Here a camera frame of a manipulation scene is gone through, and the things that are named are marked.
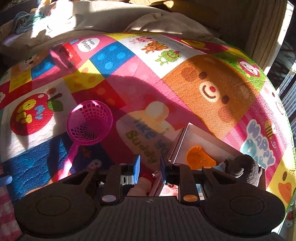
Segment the black plush toy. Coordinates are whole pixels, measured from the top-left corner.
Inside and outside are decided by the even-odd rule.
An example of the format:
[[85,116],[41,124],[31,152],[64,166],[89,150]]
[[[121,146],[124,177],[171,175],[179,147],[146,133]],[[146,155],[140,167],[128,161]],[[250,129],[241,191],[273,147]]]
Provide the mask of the black plush toy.
[[246,182],[253,186],[259,185],[262,175],[262,167],[259,166],[253,157],[240,155],[233,160],[225,160],[225,173],[235,177],[240,182]]

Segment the orange toy piece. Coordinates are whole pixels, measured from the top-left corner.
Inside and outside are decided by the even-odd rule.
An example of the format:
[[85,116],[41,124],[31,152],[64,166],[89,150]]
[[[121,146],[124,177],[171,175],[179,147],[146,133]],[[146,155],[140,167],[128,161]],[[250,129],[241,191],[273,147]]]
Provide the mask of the orange toy piece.
[[198,170],[204,166],[216,166],[216,161],[212,159],[202,147],[195,146],[188,150],[186,155],[186,163],[192,170]]

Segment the white cardboard box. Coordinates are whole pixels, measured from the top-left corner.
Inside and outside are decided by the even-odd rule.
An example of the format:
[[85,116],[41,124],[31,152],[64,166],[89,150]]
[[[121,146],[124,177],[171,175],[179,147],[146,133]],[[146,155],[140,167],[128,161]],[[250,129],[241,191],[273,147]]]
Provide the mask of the white cardboard box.
[[225,171],[225,161],[232,162],[242,153],[201,128],[188,123],[175,138],[165,155],[171,164],[186,164],[192,170],[204,166]]

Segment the pink toy strainer scoop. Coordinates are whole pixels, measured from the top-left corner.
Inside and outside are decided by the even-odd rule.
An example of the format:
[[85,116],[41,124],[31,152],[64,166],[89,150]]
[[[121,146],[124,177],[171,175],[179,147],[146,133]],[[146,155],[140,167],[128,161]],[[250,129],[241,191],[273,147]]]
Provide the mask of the pink toy strainer scoop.
[[58,181],[68,176],[80,146],[91,146],[101,142],[109,134],[113,123],[110,108],[103,102],[88,100],[78,104],[67,119],[67,133],[73,144],[63,164],[54,175]]

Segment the colourful cartoon play mat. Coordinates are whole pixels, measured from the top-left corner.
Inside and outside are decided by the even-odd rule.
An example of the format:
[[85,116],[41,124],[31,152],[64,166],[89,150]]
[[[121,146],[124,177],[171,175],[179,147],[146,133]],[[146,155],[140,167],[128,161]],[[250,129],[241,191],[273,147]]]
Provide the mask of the colourful cartoon play mat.
[[[113,116],[101,142],[73,144],[69,113],[97,100]],[[200,201],[162,180],[188,123],[262,167],[259,185],[214,167],[192,170]],[[138,183],[102,205],[111,166],[141,156]],[[18,63],[1,78],[1,240],[280,240],[295,191],[295,148],[272,83],[226,45],[161,34],[94,35]]]

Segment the beige blanket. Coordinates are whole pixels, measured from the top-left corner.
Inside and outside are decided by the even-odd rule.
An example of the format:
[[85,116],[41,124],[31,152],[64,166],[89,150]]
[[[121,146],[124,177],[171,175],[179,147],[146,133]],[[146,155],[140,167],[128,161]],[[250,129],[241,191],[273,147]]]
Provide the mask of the beige blanket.
[[189,39],[211,39],[214,32],[180,13],[113,1],[56,1],[39,7],[31,30],[16,34],[15,24],[1,26],[1,54],[21,61],[79,37],[102,33],[163,33]]

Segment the beige curtain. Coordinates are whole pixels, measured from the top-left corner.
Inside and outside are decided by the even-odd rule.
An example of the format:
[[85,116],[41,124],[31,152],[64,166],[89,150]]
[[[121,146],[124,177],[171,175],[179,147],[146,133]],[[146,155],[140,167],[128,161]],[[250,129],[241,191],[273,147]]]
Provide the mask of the beige curtain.
[[288,1],[257,1],[245,52],[268,73],[285,38]]

